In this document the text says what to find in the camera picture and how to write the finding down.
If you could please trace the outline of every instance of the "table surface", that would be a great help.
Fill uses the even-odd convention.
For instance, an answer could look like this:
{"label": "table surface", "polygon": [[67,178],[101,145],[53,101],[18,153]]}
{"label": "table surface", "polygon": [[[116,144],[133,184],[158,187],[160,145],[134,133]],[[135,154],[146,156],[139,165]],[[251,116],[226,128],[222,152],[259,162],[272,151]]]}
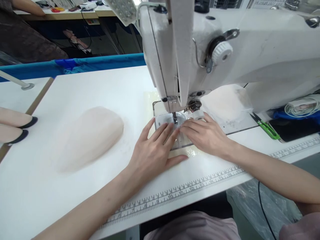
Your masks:
{"label": "table surface", "polygon": [[[139,0],[134,0],[135,5],[139,5]],[[68,10],[59,12],[59,13],[53,13],[50,9],[43,9],[44,13],[46,14],[45,17],[38,17],[31,15],[30,13],[15,10],[14,12],[18,15],[20,15],[24,20],[26,21],[43,21],[43,20],[70,20],[70,19],[82,19],[81,11],[76,10],[74,12],[69,12]],[[97,6],[93,11],[89,12],[82,12],[83,18],[85,19],[95,19],[99,17],[114,17],[115,14],[111,10],[110,7],[102,5]]]}
{"label": "table surface", "polygon": [[49,80],[50,77],[24,80],[26,83],[35,85],[32,89],[26,91],[13,82],[1,82],[0,107],[26,113]]}
{"label": "table surface", "polygon": [[[146,108],[152,109],[144,93],[155,90],[147,66],[57,76],[34,112],[39,122],[30,128],[27,139],[12,146],[0,164],[0,239],[31,239],[97,192],[125,168],[147,122]],[[123,119],[122,138],[106,154],[81,170],[58,172],[55,168],[56,160],[51,156],[59,129],[96,106],[106,107]],[[228,137],[249,148],[270,154],[315,139],[316,135],[291,143],[280,143],[269,138],[261,128],[255,127]],[[203,153],[194,146],[177,151],[190,150],[196,154],[154,179],[130,202],[234,167],[232,163]],[[320,144],[282,160],[291,163],[317,152],[320,152]],[[125,230],[251,178],[249,174],[244,174],[188,198],[120,221],[98,230],[91,239],[100,239]]]}

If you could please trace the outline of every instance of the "industrial sewing machine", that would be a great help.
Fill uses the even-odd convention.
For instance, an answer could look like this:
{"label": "industrial sewing machine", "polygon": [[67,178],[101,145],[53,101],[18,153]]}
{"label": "industrial sewing machine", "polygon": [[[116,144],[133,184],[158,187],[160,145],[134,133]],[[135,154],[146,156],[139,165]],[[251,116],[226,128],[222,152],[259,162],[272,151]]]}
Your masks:
{"label": "industrial sewing machine", "polygon": [[[249,83],[255,112],[319,88],[320,18],[313,14],[279,7],[203,13],[194,0],[143,2],[136,12],[125,4],[113,9],[128,17],[124,24],[137,20],[153,84],[172,116],[159,124],[202,119],[201,97],[223,85]],[[179,121],[178,112],[188,115]]]}

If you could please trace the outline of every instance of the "green scissors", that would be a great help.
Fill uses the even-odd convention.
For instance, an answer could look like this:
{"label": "green scissors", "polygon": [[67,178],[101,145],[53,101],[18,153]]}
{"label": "green scissors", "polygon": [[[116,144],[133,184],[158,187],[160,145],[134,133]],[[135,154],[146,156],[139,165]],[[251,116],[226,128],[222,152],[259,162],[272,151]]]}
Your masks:
{"label": "green scissors", "polygon": [[264,121],[262,121],[257,114],[253,113],[251,117],[272,139],[277,139],[277,140],[280,139],[280,136],[276,133],[276,131],[273,130],[273,128],[268,123],[265,123]]}

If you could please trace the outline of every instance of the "measuring tape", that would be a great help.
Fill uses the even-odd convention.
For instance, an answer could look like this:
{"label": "measuring tape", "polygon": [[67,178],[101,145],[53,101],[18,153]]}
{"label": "measuring tape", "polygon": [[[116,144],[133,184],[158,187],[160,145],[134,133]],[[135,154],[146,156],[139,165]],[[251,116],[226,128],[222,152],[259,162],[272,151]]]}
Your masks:
{"label": "measuring tape", "polygon": [[[274,158],[282,158],[290,154],[294,154],[308,147],[320,144],[320,137],[288,147],[286,149],[273,152],[269,156]],[[154,195],[142,198],[140,200],[126,203],[122,205],[99,229],[111,226],[120,221],[124,221],[134,216],[152,211],[153,209],[162,207],[174,201],[186,198],[192,194],[201,192],[205,189],[214,187],[223,182],[240,177],[247,174],[239,166],[233,166],[223,171],[215,172],[205,177],[195,179],[178,187],[169,188],[166,191],[156,193]]]}

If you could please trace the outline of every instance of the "pink shirt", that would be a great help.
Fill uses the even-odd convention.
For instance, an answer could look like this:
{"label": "pink shirt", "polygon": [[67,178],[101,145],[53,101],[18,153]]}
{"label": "pink shirt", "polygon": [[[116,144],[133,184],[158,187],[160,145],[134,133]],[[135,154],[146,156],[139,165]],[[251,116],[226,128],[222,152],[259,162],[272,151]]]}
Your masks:
{"label": "pink shirt", "polygon": [[[193,211],[148,233],[144,240],[241,240],[233,218],[220,219]],[[320,213],[304,216],[299,222],[284,225],[279,240],[319,240]]]}

